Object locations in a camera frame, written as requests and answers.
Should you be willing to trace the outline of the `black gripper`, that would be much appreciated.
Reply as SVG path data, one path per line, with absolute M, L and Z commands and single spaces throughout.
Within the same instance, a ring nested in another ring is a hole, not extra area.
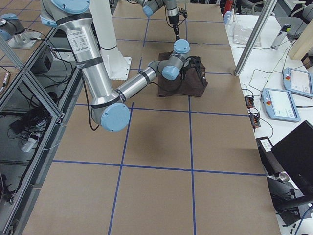
M 189 71 L 190 69 L 195 68 L 195 59 L 193 57 L 189 57 L 187 59 L 186 65 L 184 65 L 183 67 L 183 73 L 187 73 L 187 71 Z
M 179 36 L 179 26 L 177 25 L 179 23 L 179 16 L 169 16 L 169 23 L 173 26 L 173 31 L 175 33 L 176 41 L 180 39 Z

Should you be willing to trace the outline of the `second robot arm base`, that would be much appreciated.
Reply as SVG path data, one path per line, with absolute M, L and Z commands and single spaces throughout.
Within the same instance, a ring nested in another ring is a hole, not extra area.
M 0 35 L 11 48 L 31 49 L 40 38 L 41 33 L 28 32 L 17 15 L 3 14 L 0 17 Z

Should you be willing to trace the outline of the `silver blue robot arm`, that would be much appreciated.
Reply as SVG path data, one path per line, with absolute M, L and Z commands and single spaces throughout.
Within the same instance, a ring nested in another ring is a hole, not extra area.
M 176 40 L 180 39 L 179 16 L 180 11 L 176 0 L 135 0 L 142 6 L 143 12 L 147 17 L 151 17 L 161 7 L 165 7 L 166 21 L 170 28 L 173 29 Z
M 43 0 L 42 23 L 62 30 L 73 51 L 92 95 L 90 115 L 94 122 L 111 132 L 124 129 L 130 120 L 126 101 L 159 75 L 173 81 L 189 64 L 190 45 L 177 38 L 167 60 L 152 61 L 147 68 L 114 89 L 113 69 L 127 61 L 117 49 L 110 4 L 106 0 Z

